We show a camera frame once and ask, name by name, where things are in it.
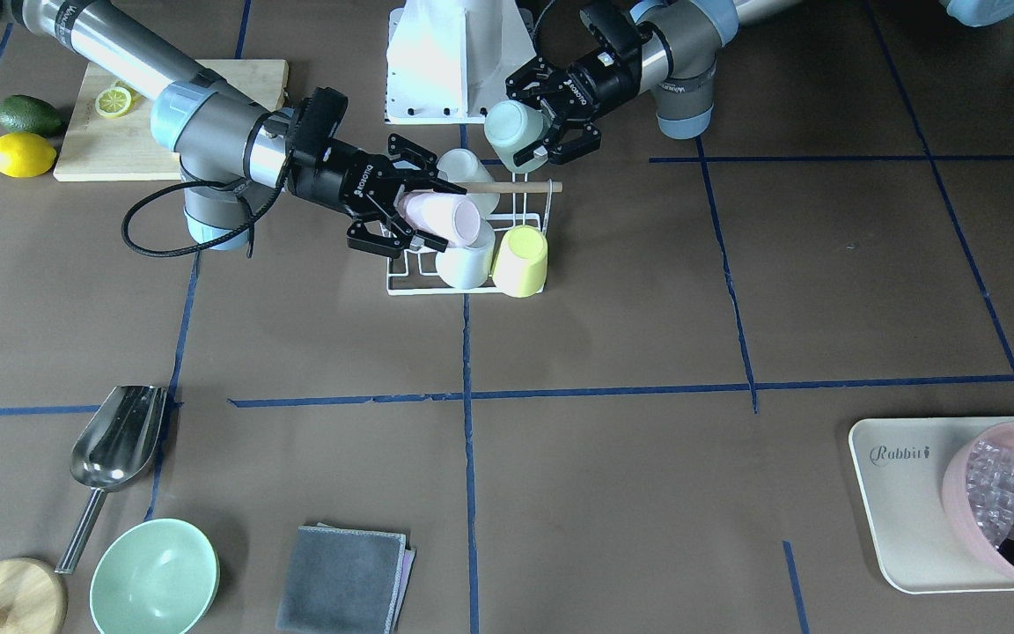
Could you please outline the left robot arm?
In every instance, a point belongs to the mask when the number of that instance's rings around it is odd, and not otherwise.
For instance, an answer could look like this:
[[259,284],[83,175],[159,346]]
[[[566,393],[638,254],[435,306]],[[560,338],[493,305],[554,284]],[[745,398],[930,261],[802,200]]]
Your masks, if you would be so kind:
[[540,24],[506,105],[524,156],[713,162],[1014,159],[1014,1],[577,1]]

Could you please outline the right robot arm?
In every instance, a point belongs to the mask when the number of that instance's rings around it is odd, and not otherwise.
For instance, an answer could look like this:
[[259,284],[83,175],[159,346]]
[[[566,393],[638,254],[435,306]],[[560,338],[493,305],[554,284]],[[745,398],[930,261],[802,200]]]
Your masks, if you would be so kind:
[[335,136],[349,100],[319,88],[290,111],[269,111],[108,1],[0,1],[0,21],[51,36],[151,100],[151,133],[180,157],[184,212],[193,246],[156,250],[121,236],[134,252],[182,257],[215,246],[252,246],[257,224],[282,192],[346,214],[347,241],[395,258],[410,248],[443,252],[448,239],[415,228],[399,212],[414,191],[462,194],[439,177],[433,152],[393,134],[383,155]]

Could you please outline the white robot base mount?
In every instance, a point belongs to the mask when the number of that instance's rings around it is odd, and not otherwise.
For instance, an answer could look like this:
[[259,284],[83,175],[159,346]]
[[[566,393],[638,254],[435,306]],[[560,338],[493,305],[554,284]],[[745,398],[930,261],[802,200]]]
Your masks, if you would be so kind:
[[516,1],[407,1],[389,15],[384,120],[482,124],[504,80],[535,56],[534,13]]

